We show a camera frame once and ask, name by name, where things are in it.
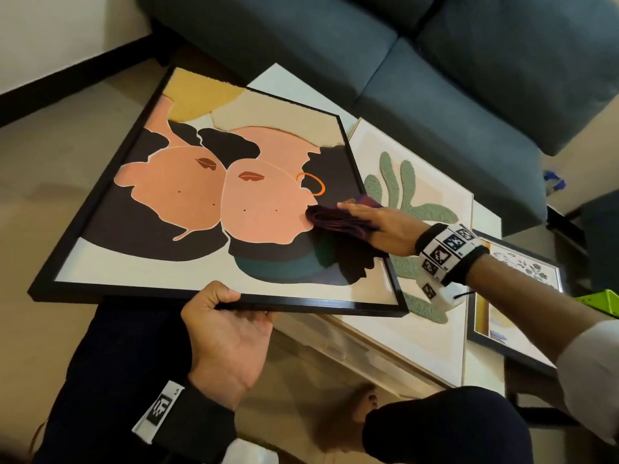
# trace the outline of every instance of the picture frame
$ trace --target picture frame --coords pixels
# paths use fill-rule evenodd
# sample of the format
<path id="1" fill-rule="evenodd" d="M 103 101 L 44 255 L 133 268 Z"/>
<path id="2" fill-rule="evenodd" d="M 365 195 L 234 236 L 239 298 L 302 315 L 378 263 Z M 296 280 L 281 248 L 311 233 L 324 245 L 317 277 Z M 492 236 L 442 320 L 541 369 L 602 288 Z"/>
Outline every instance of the picture frame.
<path id="1" fill-rule="evenodd" d="M 561 264 L 480 231 L 474 230 L 474 233 L 490 249 L 493 256 L 506 254 L 505 257 L 497 258 L 500 260 L 505 258 L 504 262 L 509 265 L 514 264 L 515 268 L 521 272 L 526 273 L 526 270 L 529 270 L 539 281 L 552 286 L 561 293 L 566 292 L 565 270 Z M 542 374 L 556 377 L 556 367 L 552 362 L 530 343 L 509 319 L 478 294 L 469 296 L 468 299 L 467 339 Z"/>
<path id="2" fill-rule="evenodd" d="M 56 279 L 59 272 L 63 268 L 67 257 L 69 257 L 76 242 L 89 224 L 89 221 L 94 213 L 97 211 L 103 197 L 108 192 L 108 189 L 114 181 L 114 177 L 117 175 L 118 170 L 125 162 L 128 153 L 131 151 L 140 133 L 142 133 L 144 125 L 151 116 L 151 113 L 156 107 L 159 99 L 162 97 L 163 91 L 170 81 L 170 78 L 173 76 L 175 69 L 175 67 L 170 67 L 168 69 L 161 83 L 158 85 L 151 99 L 148 101 L 146 107 L 143 109 L 126 138 L 121 143 L 118 151 L 113 155 L 112 159 L 105 167 L 95 186 L 90 191 L 81 208 L 75 214 L 73 220 L 61 236 L 56 247 L 53 249 L 50 256 L 47 258 L 39 273 L 35 277 L 28 290 L 28 294 L 34 301 L 99 304 L 104 299 L 110 297 L 132 297 L 136 299 L 169 299 L 171 301 L 178 302 L 187 301 L 197 293 L 197 289 L 106 285 L 101 283 L 74 283 L 69 281 L 58 281 Z M 252 88 L 245 87 L 245 90 L 257 92 L 265 96 L 270 96 L 271 98 L 276 98 L 280 101 L 289 102 L 303 108 L 319 111 L 323 114 L 336 117 L 342 138 L 344 140 L 345 153 L 351 170 L 355 176 L 355 183 L 357 185 L 356 191 L 358 191 L 359 194 L 365 193 L 363 181 L 360 178 L 350 145 L 346 139 L 344 126 L 339 119 L 339 116 L 300 104 L 298 102 L 279 98 L 273 94 L 253 90 Z M 398 278 L 394 271 L 394 267 L 392 266 L 388 256 L 380 258 L 379 260 L 382 260 L 386 276 L 389 278 L 388 282 L 392 291 L 392 296 L 395 300 L 394 304 L 241 293 L 241 298 L 239 301 L 235 303 L 222 304 L 221 308 L 253 311 L 308 312 L 314 314 L 352 314 L 402 317 L 408 313 L 408 310 L 406 308 L 404 295 L 402 294 L 402 290 L 398 284 Z"/>

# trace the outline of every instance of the right hand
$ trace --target right hand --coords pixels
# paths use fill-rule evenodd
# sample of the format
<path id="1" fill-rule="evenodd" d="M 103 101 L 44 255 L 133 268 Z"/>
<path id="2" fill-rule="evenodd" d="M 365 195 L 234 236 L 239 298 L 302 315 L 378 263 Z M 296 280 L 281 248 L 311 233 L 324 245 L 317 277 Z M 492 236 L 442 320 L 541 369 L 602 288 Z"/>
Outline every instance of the right hand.
<path id="1" fill-rule="evenodd" d="M 415 242 L 429 227 L 421 219 L 393 208 L 371 208 L 358 203 L 338 203 L 337 208 L 348 210 L 357 218 L 372 222 L 379 231 L 370 234 L 368 242 L 376 249 L 395 256 L 415 255 Z"/>

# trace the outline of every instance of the sofa backrest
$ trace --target sofa backrest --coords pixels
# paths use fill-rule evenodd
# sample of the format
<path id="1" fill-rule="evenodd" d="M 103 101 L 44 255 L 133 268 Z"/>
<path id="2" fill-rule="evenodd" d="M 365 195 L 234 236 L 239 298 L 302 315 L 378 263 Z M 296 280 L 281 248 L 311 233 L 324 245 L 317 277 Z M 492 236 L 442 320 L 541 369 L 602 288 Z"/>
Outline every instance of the sofa backrest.
<path id="1" fill-rule="evenodd" d="M 410 33 L 432 6 L 434 0 L 354 0 L 381 15 L 401 33 Z"/>
<path id="2" fill-rule="evenodd" d="M 416 46 L 548 155 L 619 92 L 612 0 L 444 0 Z"/>

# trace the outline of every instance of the left hand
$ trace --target left hand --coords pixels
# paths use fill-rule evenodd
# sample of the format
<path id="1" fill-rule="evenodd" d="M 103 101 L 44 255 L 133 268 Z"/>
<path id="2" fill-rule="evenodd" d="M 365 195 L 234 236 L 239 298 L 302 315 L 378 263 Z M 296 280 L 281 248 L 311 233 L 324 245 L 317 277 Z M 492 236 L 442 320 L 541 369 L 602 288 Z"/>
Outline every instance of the left hand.
<path id="1" fill-rule="evenodd" d="M 235 410 L 266 360 L 274 312 L 216 311 L 239 293 L 212 281 L 181 312 L 191 341 L 189 380 L 206 397 Z"/>

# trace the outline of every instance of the white sleeve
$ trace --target white sleeve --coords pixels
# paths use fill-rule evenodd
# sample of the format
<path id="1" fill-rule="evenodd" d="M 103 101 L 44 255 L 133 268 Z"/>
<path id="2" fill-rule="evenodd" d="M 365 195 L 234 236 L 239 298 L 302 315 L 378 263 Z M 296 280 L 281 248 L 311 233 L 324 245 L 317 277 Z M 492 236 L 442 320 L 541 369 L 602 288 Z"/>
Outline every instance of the white sleeve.
<path id="1" fill-rule="evenodd" d="M 619 320 L 600 322 L 568 345 L 556 362 L 565 405 L 602 440 L 619 432 Z"/>

